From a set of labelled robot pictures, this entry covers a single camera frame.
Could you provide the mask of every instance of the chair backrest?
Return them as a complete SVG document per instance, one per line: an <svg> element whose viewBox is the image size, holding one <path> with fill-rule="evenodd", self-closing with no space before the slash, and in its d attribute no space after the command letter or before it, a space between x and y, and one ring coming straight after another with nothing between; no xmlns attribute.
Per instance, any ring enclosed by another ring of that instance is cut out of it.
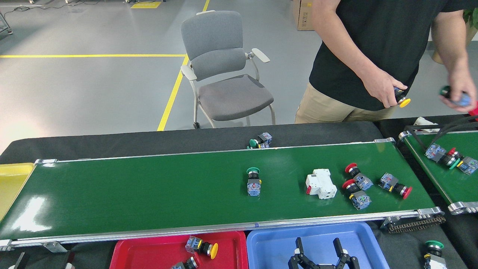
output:
<svg viewBox="0 0 478 269"><path fill-rule="evenodd" d="M196 15L181 25L181 35L197 81L245 67L242 19L235 11Z"/></svg>

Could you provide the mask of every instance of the green conveyor belt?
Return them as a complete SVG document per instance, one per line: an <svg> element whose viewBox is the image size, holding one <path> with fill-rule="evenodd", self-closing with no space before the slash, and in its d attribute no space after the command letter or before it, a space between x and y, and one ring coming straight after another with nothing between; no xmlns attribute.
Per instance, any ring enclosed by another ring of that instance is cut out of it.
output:
<svg viewBox="0 0 478 269"><path fill-rule="evenodd" d="M408 199L377 184L356 210L342 183L358 163L375 184L384 172L413 186ZM260 168L259 198L246 192ZM328 168L333 199L305 194L305 178ZM214 224L383 213L435 205L390 142L239 150L38 164L0 223L0 239L90 235Z"/></svg>
<svg viewBox="0 0 478 269"><path fill-rule="evenodd" d="M434 136L434 134L418 135L425 146L430 145ZM404 137L403 141L448 203L478 201L478 172L467 175L458 168L449 170L449 167L428 159L413 136ZM456 147L461 154L478 159L477 141L478 132L462 132L445 134L435 143L447 151Z"/></svg>

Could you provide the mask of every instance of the cardboard box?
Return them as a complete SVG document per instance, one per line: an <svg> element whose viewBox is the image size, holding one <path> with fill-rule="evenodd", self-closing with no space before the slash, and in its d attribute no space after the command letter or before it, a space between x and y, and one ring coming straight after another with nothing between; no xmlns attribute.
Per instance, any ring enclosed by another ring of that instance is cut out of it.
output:
<svg viewBox="0 0 478 269"><path fill-rule="evenodd" d="M297 30L314 30L312 27L312 0L294 0L293 12Z"/></svg>

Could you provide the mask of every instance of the khaki pants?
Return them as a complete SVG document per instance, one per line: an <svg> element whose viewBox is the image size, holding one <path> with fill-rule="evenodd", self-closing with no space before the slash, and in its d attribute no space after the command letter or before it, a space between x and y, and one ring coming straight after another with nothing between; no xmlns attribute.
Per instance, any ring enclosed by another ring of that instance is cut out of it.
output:
<svg viewBox="0 0 478 269"><path fill-rule="evenodd" d="M396 107L379 111L356 108L326 96L308 83L295 114L295 123L373 122L389 118Z"/></svg>

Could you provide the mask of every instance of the hand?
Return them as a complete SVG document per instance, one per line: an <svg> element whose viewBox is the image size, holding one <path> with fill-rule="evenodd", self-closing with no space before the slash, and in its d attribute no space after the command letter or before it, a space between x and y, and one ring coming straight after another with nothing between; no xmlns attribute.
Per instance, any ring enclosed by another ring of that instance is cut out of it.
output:
<svg viewBox="0 0 478 269"><path fill-rule="evenodd" d="M379 68L361 79L369 94L382 102L385 108L397 105L393 87L397 87L401 90L406 90L408 88Z"/></svg>
<svg viewBox="0 0 478 269"><path fill-rule="evenodd" d="M441 101L450 108L458 112L468 112L476 108L477 104L477 88L467 67L458 67L450 72L448 75L448 82L450 83L451 92L450 99L453 101L460 101L462 92L466 92L471 99L469 106L457 106L450 102L443 96L440 96Z"/></svg>

